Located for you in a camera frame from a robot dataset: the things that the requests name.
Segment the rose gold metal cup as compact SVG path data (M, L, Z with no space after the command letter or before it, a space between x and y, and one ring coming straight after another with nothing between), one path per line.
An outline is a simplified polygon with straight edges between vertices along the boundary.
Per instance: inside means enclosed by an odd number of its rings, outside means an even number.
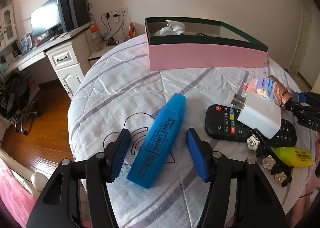
M291 93L274 75L270 75L267 78L270 78L273 81L272 94L275 103L279 106L284 106L292 99Z

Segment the black flower hair clip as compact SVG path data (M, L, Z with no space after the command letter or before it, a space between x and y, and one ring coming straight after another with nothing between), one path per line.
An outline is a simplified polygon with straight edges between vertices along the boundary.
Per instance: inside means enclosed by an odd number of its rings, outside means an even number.
M262 158L263 169L270 171L275 182L286 187L292 181L293 167L288 166L276 155L271 147L266 143L258 129L253 129L246 140L249 150L256 152L257 158Z

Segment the white power adapter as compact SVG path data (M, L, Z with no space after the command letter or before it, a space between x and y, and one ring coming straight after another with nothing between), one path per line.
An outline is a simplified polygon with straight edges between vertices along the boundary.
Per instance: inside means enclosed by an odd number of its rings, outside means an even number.
M251 129L258 129L271 139L281 126L281 108L256 92L249 91L246 97L234 95L232 104L240 108L238 121Z

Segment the yellow highlighter marker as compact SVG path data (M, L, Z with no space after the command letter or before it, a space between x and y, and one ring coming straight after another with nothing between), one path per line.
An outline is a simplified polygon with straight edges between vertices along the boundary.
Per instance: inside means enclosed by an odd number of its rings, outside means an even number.
M293 168L305 168L312 165L312 154L294 147L280 147L274 150L276 156Z

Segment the black remote control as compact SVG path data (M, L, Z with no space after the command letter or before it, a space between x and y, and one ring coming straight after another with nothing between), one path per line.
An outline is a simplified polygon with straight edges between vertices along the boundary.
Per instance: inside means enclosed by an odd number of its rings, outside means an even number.
M219 104L209 106L204 125L206 133L216 140L247 142L254 131L238 121L239 114L239 109ZM281 120L280 129L272 138L262 138L271 147L294 147L297 142L295 128L286 119Z

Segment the blue highlighter marker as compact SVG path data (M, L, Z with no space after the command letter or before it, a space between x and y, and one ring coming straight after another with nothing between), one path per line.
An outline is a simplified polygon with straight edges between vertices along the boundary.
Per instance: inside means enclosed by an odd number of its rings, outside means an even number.
M175 93L159 111L130 168L129 181L147 189L153 185L178 137L185 108L186 98Z

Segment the white round night light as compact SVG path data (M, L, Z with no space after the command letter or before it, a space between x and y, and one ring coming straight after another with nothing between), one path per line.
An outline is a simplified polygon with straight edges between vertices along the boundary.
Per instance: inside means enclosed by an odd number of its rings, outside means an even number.
M176 35L176 32L174 32L171 27L164 27L161 30L158 30L157 32L155 32L153 36L171 36L171 35Z

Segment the pink bedding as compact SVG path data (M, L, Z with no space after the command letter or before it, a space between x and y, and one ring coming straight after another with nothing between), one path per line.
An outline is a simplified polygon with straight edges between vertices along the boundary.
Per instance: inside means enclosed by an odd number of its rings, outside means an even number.
M1 201L21 227L26 227L48 178L18 163L1 149Z

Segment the white door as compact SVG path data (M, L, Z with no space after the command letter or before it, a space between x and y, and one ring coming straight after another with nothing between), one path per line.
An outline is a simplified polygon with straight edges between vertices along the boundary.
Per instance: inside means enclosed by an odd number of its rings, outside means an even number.
M299 35L288 72L297 74L306 54L311 32L312 16L310 8L303 6Z

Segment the black office chair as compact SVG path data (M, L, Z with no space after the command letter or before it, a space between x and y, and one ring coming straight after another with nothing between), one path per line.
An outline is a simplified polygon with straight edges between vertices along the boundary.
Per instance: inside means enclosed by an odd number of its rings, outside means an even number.
M31 115L41 115L35 100L39 90L30 72L11 72L1 77L1 117L14 126L15 132L27 136L24 123Z

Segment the white striped quilted tablecloth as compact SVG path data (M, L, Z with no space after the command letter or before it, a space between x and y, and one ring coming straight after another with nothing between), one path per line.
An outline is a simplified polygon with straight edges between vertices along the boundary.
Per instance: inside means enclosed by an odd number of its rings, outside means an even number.
M185 141L194 128L201 140L228 158L255 157L245 143L218 141L204 129L209 106L230 106L245 82L274 75L299 91L296 82L275 61L261 69L199 68L150 71L146 37L138 36L106 52L87 72L68 110L69 145L76 161L87 160L126 128L131 146L120 175L107 186L120 227L196 227L208 184L196 173ZM186 98L183 125L171 154L151 188L127 179L140 145L159 110L174 95Z

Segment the pink and green box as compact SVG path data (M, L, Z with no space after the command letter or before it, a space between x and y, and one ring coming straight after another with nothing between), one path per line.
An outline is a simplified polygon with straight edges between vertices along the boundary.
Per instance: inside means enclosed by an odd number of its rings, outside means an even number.
M182 22L184 35L153 36L166 20ZM152 71L201 67L262 68L268 47L248 33L222 21L195 17L145 19L149 68Z

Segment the white desk with drawers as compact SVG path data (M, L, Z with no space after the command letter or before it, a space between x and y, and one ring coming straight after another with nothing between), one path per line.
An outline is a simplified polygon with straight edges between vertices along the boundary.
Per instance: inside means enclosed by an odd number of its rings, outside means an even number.
M47 57L67 95L73 98L84 76L91 68L89 57L92 52L89 41L92 37L89 36L90 33L90 24L87 23L56 39L47 41L27 54L14 59L1 72L1 77L8 76L16 69L23 71Z

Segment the low black white tv stand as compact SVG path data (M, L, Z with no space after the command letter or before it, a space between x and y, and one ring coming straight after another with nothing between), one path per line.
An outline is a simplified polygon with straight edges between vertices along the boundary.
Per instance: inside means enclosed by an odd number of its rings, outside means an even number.
M121 43L124 43L125 39L116 39L116 41L118 42L117 45L112 45L112 46L104 45L104 48L102 50L93 52L88 57L88 61L89 61L90 65L93 66L104 54L106 54L110 50L118 47Z

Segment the anatomy model figurine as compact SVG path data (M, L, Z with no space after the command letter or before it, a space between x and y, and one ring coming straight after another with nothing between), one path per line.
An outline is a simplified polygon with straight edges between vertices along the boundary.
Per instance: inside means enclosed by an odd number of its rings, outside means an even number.
M136 27L133 22L130 22L129 25L129 38L132 39L136 36Z

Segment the white glass door cabinet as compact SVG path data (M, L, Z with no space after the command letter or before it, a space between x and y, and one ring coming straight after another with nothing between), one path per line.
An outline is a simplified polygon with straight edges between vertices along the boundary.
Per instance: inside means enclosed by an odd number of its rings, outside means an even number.
M1 44L0 51L12 45L17 40L13 5L1 9Z

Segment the orange cap water bottle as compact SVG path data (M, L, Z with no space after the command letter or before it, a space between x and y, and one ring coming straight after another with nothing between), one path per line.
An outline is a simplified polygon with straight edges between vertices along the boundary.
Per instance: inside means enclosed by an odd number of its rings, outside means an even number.
M92 45L95 52L99 52L103 49L103 42L101 41L100 32L96 23L90 25L92 34Z

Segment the black computer monitor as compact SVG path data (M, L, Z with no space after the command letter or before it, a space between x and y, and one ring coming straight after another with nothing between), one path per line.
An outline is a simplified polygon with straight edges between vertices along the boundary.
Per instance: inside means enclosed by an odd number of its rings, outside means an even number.
M40 45L62 33L59 0L48 0L30 15L32 37L35 45Z

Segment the black computer tower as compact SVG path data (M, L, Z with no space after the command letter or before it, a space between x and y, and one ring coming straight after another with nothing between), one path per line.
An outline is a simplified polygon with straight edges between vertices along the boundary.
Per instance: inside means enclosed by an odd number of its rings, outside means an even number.
M58 0L61 25L69 32L89 22L86 0Z

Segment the white wall power sockets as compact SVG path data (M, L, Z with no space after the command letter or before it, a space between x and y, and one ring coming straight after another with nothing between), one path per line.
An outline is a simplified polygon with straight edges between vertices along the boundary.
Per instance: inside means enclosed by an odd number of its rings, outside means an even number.
M125 19L125 17L129 15L128 7L120 8L112 11L107 11L103 14L103 18L107 21L111 21L113 23L118 23L120 20Z

